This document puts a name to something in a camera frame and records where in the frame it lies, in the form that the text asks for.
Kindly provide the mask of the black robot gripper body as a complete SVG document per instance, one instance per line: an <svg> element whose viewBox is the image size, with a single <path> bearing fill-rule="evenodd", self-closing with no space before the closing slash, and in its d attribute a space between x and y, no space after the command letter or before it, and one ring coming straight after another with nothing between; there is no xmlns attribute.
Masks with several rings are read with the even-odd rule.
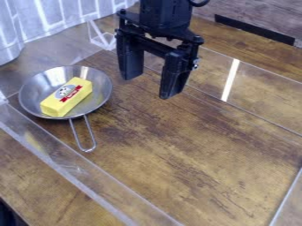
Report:
<svg viewBox="0 0 302 226"><path fill-rule="evenodd" d="M190 31L192 8L206 5L194 0L139 0L139 13L121 9L119 28L132 35L144 52L158 57L180 50L188 59L196 59L196 51L204 43L203 38Z"/></svg>

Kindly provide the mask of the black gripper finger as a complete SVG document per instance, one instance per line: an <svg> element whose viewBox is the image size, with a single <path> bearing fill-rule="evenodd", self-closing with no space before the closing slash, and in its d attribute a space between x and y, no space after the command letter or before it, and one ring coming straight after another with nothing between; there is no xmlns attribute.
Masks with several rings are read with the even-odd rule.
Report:
<svg viewBox="0 0 302 226"><path fill-rule="evenodd" d="M159 88L162 99L168 99L183 91L191 69L192 66L184 51L174 50L166 55Z"/></svg>
<svg viewBox="0 0 302 226"><path fill-rule="evenodd" d="M132 35L116 31L116 54L121 78L131 80L143 74L144 51Z"/></svg>

